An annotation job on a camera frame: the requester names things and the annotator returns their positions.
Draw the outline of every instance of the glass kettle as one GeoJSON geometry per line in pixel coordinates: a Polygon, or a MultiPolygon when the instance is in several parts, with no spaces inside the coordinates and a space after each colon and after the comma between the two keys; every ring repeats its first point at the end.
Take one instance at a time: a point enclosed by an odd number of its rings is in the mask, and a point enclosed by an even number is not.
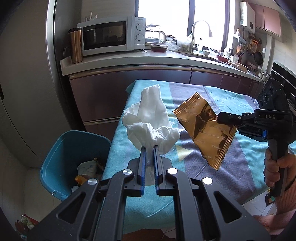
{"type": "Polygon", "coordinates": [[[160,31],[160,25],[149,24],[146,26],[145,42],[153,44],[164,44],[166,42],[166,34],[160,31]]]}

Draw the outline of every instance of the faucet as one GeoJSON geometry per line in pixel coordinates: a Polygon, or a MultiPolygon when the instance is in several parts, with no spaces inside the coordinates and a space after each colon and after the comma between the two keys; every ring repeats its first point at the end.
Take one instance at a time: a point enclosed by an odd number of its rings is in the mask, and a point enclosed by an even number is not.
{"type": "Polygon", "coordinates": [[[198,22],[200,22],[200,21],[205,22],[205,23],[209,26],[209,38],[212,38],[212,37],[213,37],[213,34],[212,34],[212,31],[211,31],[211,28],[210,28],[209,23],[208,23],[207,21],[205,21],[205,20],[197,20],[197,21],[193,24],[193,26],[192,26],[192,36],[191,36],[192,39],[191,39],[191,43],[190,43],[190,46],[189,46],[189,49],[188,49],[188,52],[190,52],[190,53],[192,53],[193,50],[194,50],[194,48],[195,48],[195,47],[193,46],[195,25],[196,25],[198,22]]]}

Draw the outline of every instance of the pink upper cabinet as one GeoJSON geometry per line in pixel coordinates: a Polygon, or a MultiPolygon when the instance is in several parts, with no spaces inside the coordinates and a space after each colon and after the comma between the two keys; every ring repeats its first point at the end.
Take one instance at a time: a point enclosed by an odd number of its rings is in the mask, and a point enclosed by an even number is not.
{"type": "Polygon", "coordinates": [[[281,36],[281,20],[279,12],[269,7],[263,7],[263,11],[264,29],[281,36]]]}
{"type": "Polygon", "coordinates": [[[263,6],[249,3],[255,11],[255,27],[264,29],[264,12],[263,6]]]}

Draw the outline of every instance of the microwave control panel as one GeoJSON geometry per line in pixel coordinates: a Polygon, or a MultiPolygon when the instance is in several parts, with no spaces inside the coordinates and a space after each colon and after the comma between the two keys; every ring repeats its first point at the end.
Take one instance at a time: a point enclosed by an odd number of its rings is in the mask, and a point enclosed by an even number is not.
{"type": "Polygon", "coordinates": [[[135,47],[134,49],[145,48],[146,18],[135,18],[135,47]]]}

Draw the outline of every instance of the crumpled white tissue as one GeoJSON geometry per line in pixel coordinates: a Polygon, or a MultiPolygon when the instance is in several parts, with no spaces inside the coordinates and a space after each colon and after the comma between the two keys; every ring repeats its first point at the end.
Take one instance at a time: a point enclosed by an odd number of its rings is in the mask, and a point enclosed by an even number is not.
{"type": "Polygon", "coordinates": [[[124,111],[122,124],[129,140],[141,150],[146,148],[146,165],[153,171],[153,147],[158,145],[159,154],[166,154],[180,138],[178,128],[172,128],[167,109],[160,96],[160,86],[153,85],[141,92],[141,101],[124,111]]]}

